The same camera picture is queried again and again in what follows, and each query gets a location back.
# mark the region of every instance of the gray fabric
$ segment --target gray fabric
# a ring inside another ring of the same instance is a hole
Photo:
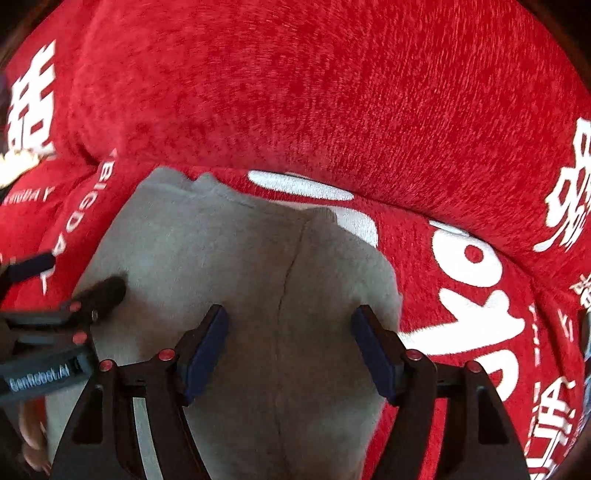
[[[78,289],[114,273],[128,294],[93,331],[119,365],[173,347],[212,303],[230,334],[206,392],[186,409],[213,480],[358,478],[383,406],[350,315],[369,303],[396,329],[401,298],[389,262],[327,209],[292,210],[206,174],[159,168],[107,231]],[[48,398],[51,454],[82,391]],[[135,403],[149,480],[161,478],[144,403]]]

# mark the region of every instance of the yellow object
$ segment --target yellow object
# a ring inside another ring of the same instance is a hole
[[[18,150],[0,155],[0,189],[8,187],[26,171],[39,165],[39,155],[30,150]]]

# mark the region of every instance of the blue gripper pad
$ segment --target blue gripper pad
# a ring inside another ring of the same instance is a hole
[[[222,307],[209,325],[207,333],[204,335],[199,347],[197,347],[197,351],[187,368],[185,383],[187,388],[183,393],[187,405],[205,391],[209,374],[213,371],[222,353],[229,325],[228,313]]]
[[[351,332],[378,393],[388,401],[393,401],[396,396],[394,367],[360,307],[351,317]]]

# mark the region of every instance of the red plush fabric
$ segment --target red plush fabric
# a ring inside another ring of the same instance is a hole
[[[245,193],[330,205],[382,251],[405,344],[483,363],[535,480],[575,441],[583,362],[569,287],[591,273],[591,99],[516,2],[66,0],[8,74],[9,139],[57,159],[0,206],[0,254],[50,249],[57,264],[3,306],[67,298],[156,166],[213,171]],[[439,404],[425,479],[443,416]],[[393,419],[387,408],[365,479]]]

